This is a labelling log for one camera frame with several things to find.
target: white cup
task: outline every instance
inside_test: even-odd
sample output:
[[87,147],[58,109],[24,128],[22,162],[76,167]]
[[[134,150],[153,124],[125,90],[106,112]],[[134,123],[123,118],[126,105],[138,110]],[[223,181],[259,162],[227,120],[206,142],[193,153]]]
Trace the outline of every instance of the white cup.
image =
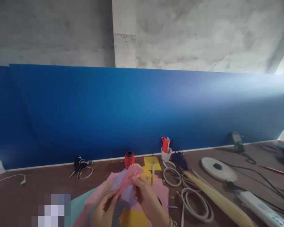
[[163,161],[169,161],[169,159],[171,157],[172,150],[170,148],[168,148],[168,152],[169,153],[163,152],[163,147],[161,147],[161,158],[162,158]]

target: hand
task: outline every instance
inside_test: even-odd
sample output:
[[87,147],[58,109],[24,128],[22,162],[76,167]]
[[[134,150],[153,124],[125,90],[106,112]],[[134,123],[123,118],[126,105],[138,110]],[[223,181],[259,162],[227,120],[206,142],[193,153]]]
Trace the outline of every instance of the hand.
[[93,227],[111,227],[117,201],[117,190],[103,194],[92,214]]
[[133,194],[152,226],[169,226],[169,215],[163,209],[154,189],[144,178],[133,178]]

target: table surface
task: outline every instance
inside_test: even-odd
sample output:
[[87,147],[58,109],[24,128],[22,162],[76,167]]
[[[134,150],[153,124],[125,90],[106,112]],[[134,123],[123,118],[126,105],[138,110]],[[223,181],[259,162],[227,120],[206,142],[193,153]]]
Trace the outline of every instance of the table surface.
[[[233,151],[232,147],[197,150],[185,152],[184,157],[187,160],[189,168],[192,167],[196,173],[210,183],[217,191],[240,207],[254,221],[255,226],[266,226],[251,210],[241,204],[236,195],[229,190],[223,182],[205,172],[200,165],[200,160],[203,157],[212,157],[232,165],[254,169],[263,174],[273,185],[280,187],[284,187],[284,176],[249,164],[245,161],[246,157],[231,153],[230,151]],[[264,150],[261,148],[260,144],[245,145],[245,151],[259,165],[284,171],[284,158],[282,154]],[[158,156],[158,158],[161,168],[164,169],[165,167],[162,164],[161,157]],[[136,157],[136,163],[143,166],[143,157]],[[71,199],[74,199],[100,185],[108,178],[111,172],[121,172],[124,169],[124,159],[95,162],[92,167],[94,167],[93,174],[84,180],[76,179],[76,176],[68,179],[73,171],[72,165],[12,171],[1,174],[0,179],[15,174],[26,174],[27,182],[21,188],[19,185],[23,180],[22,176],[12,177],[0,182],[0,226],[31,226],[32,216],[44,215],[44,213],[42,214],[42,209],[38,211],[38,206],[50,205],[51,194],[71,194]],[[273,193],[268,183],[258,174],[245,169],[238,169],[235,172],[238,175],[238,180],[236,181],[238,186],[284,209],[284,201]],[[158,175],[159,178],[163,178],[163,171],[155,171],[155,174]],[[170,182],[176,183],[172,173],[167,173],[167,179]],[[181,185],[177,188],[168,187],[169,205],[179,207],[179,209],[170,209],[169,214],[180,226],[182,201],[176,191],[180,193],[183,186]],[[204,224],[186,212],[184,226],[237,226],[206,195],[204,196],[213,208],[215,215],[214,221],[210,224]],[[192,207],[198,210],[200,206],[198,205],[197,199],[193,196],[191,196],[190,199],[191,203],[196,205],[192,205]]]

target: white trim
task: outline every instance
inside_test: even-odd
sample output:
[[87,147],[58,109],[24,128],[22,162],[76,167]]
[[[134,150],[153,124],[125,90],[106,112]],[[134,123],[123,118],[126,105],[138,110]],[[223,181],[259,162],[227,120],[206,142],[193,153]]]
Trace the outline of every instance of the white trim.
[[[266,141],[259,141],[259,142],[253,142],[253,143],[244,143],[243,145],[249,145],[249,144],[255,144],[255,143],[269,143],[269,142],[275,142],[277,140],[266,140]],[[208,148],[196,148],[196,149],[189,149],[189,150],[183,150],[183,152],[189,152],[189,151],[197,151],[197,150],[207,150],[207,149],[214,149],[214,148],[224,148],[224,147],[233,147],[233,145],[225,145],[225,146],[218,146],[218,147],[208,147]],[[151,155],[160,155],[161,153],[153,153],[153,154],[141,154],[141,155],[135,155],[135,157],[143,157],[143,156],[151,156]],[[110,158],[110,159],[98,159],[94,160],[94,162],[99,161],[111,161],[111,160],[119,160],[124,159],[125,157],[118,157],[118,158]],[[18,171],[18,170],[27,170],[27,169],[38,169],[38,168],[44,168],[44,167],[55,167],[55,166],[66,166],[66,165],[73,165],[74,163],[63,163],[63,164],[55,164],[55,165],[47,165],[47,166],[33,166],[33,167],[25,167],[25,168],[19,168],[19,169],[10,169],[6,171]]]

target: purple paper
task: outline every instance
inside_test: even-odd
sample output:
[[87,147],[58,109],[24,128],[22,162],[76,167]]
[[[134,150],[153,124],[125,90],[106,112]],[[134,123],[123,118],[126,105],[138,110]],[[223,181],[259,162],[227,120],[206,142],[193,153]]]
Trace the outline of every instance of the purple paper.
[[[120,186],[120,183],[122,179],[124,178],[126,174],[127,169],[122,170],[120,174],[115,178],[115,181],[113,184],[109,187],[109,190],[117,190]],[[121,195],[120,201],[122,203],[122,206],[124,208],[130,209],[131,206],[135,205],[137,202],[135,200],[135,197],[133,195],[133,187],[132,185],[128,186],[125,191]]]

